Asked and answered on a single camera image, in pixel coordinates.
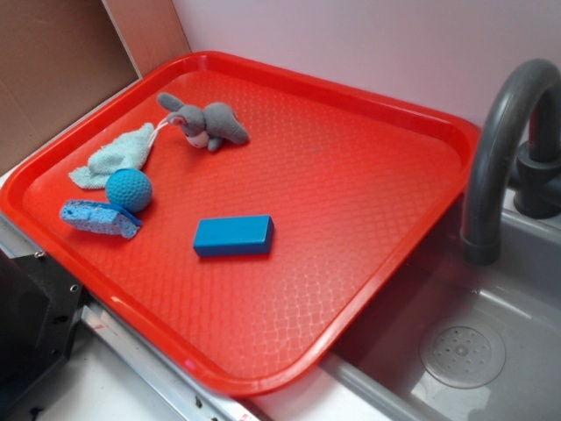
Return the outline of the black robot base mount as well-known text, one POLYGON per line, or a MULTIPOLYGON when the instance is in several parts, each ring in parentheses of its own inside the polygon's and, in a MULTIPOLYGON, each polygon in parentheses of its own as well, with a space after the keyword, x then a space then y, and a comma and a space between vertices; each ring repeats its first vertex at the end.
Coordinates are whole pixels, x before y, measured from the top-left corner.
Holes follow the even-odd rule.
POLYGON ((52 257, 1 254, 1 419, 69 359, 82 284, 52 257))

